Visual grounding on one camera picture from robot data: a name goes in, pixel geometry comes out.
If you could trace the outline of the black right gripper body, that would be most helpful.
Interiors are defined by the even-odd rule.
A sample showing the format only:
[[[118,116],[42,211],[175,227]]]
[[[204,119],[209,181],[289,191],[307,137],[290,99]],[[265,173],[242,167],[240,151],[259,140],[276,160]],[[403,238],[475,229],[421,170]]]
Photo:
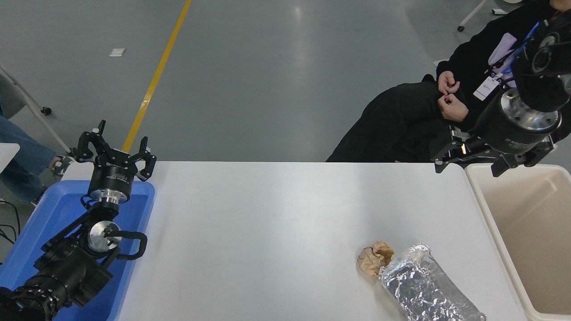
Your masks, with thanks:
[[[506,154],[529,151],[554,131],[554,112],[537,111],[522,100],[494,100],[480,115],[475,136]]]

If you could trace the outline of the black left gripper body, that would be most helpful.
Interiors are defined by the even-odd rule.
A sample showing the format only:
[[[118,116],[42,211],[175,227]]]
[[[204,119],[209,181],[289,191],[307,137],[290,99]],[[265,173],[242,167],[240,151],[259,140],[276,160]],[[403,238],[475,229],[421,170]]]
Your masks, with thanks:
[[[129,158],[129,154],[118,150],[110,150],[96,156],[88,193],[110,189],[130,194],[137,168],[134,163],[128,161]]]

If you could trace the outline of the seated person's left hand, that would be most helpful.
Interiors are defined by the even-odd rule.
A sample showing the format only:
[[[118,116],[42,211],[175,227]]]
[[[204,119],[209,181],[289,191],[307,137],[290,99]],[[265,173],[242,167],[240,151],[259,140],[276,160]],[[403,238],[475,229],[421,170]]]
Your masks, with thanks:
[[[452,122],[461,123],[468,115],[468,108],[455,94],[445,94],[437,100],[441,116]]]

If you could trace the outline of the seated person's right hand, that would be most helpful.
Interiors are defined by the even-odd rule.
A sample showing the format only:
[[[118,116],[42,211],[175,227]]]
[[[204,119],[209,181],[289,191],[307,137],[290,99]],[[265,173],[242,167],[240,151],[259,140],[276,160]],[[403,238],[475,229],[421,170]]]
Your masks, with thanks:
[[[440,93],[443,95],[454,94],[459,89],[459,82],[455,80],[453,73],[448,70],[438,76],[437,84]]]

